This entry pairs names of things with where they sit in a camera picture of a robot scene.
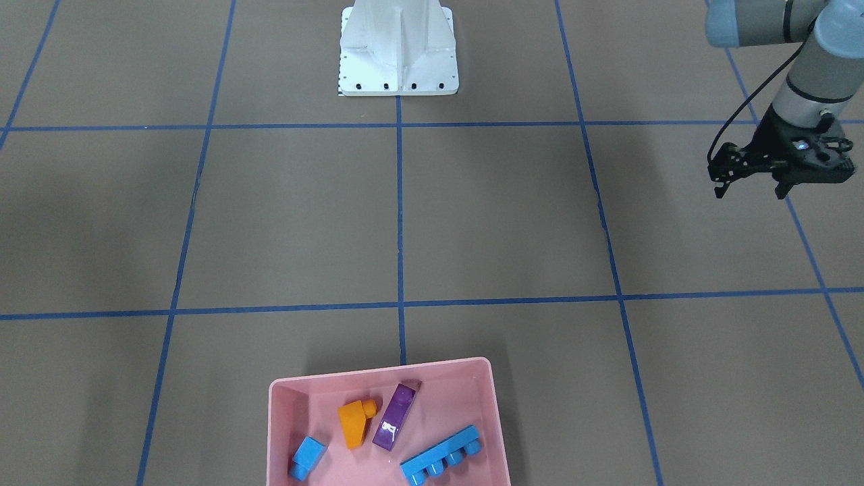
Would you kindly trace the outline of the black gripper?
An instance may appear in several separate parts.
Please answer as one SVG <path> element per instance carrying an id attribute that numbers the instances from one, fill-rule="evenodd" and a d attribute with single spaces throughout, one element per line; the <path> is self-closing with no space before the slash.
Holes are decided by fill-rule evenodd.
<path id="1" fill-rule="evenodd" d="M 753 174 L 769 173 L 775 179 L 775 195 L 784 200 L 799 184 L 842 184 L 856 173 L 842 124 L 827 111 L 817 115 L 813 128 L 798 127 L 782 119 L 770 107 L 750 143 L 737 147 L 725 142 L 707 158 L 707 172 L 715 182 L 715 197 L 725 197 L 729 186 Z"/>

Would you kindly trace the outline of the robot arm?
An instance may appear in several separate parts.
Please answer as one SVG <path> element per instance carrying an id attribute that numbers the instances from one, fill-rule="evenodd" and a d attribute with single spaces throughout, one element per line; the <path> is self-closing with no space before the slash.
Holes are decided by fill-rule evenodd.
<path id="1" fill-rule="evenodd" d="M 862 89 L 861 1 L 709 1 L 705 37 L 712 47 L 795 47 L 762 81 L 784 80 L 745 146 L 716 136 L 707 151 L 715 196 L 738 180 L 769 174 L 783 200 L 802 184 L 842 184 L 856 173 L 854 142 L 840 115 Z"/>

